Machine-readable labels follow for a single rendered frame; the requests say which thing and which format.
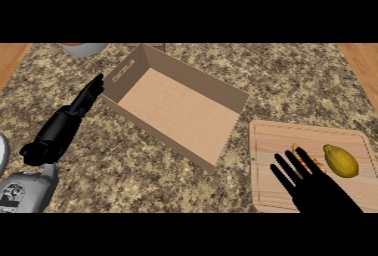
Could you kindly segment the pale wooden cutting board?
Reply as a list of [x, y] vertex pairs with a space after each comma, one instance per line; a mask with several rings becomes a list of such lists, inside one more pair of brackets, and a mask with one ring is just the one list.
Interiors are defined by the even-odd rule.
[[308, 155], [326, 164], [323, 145], [348, 151], [358, 163], [358, 175], [340, 178], [324, 167], [364, 212], [378, 212], [378, 160], [366, 135], [355, 130], [252, 120], [249, 123], [250, 191], [252, 204], [259, 212], [296, 213], [290, 196], [271, 173], [274, 154], [284, 155], [296, 144]]

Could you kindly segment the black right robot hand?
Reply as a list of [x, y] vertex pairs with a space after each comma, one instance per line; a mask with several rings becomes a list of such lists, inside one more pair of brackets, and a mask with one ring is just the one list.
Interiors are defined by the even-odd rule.
[[275, 153], [275, 164], [270, 165], [270, 170], [290, 195], [298, 211], [302, 214], [361, 214], [361, 208], [333, 179], [320, 171], [305, 151], [296, 148], [296, 153], [304, 164], [286, 150], [287, 161]]

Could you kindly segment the yellow lemon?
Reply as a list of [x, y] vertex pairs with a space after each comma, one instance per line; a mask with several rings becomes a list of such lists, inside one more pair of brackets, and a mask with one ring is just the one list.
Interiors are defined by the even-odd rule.
[[337, 146], [326, 144], [323, 153], [332, 172], [342, 178], [355, 177], [358, 175], [358, 163], [348, 151]]

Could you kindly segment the orange croissant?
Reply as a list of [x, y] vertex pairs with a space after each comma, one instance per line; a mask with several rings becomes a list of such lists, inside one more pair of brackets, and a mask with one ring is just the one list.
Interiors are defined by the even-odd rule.
[[[292, 152], [292, 154], [293, 154], [293, 156], [295, 156], [295, 159], [296, 159], [298, 162], [301, 163], [304, 169], [305, 169], [306, 172], [311, 174], [311, 173], [312, 173], [312, 172], [311, 172], [311, 169], [308, 168], [308, 166], [306, 166], [304, 160], [301, 159], [301, 156], [299, 156], [298, 153], [296, 153], [296, 149], [298, 149], [298, 148], [299, 148], [299, 145], [298, 145], [296, 143], [292, 143], [292, 145], [290, 145], [290, 152]], [[317, 161], [317, 159], [315, 159], [314, 157], [311, 157], [309, 155], [308, 155], [308, 157], [309, 157], [309, 160], [312, 161], [312, 163], [315, 164], [317, 168], [320, 169], [321, 173], [326, 174], [324, 165]]]

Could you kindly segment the grey bowl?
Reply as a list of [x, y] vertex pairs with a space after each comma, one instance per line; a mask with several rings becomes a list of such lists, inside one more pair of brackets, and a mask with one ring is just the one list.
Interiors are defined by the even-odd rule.
[[106, 43], [61, 44], [66, 53], [73, 57], [92, 56], [101, 52], [106, 46]]

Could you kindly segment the brown cardboard box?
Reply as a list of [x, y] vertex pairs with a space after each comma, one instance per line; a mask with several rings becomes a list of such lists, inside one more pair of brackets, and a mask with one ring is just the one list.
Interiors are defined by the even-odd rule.
[[202, 169], [213, 169], [247, 94], [146, 44], [103, 86], [113, 111]]

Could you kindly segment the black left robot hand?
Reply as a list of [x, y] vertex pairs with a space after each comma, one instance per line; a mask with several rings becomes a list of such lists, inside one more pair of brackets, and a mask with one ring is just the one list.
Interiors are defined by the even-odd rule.
[[103, 75], [98, 74], [82, 88], [72, 103], [63, 105], [51, 115], [33, 141], [22, 147], [19, 154], [26, 165], [39, 166], [58, 161], [101, 92]]

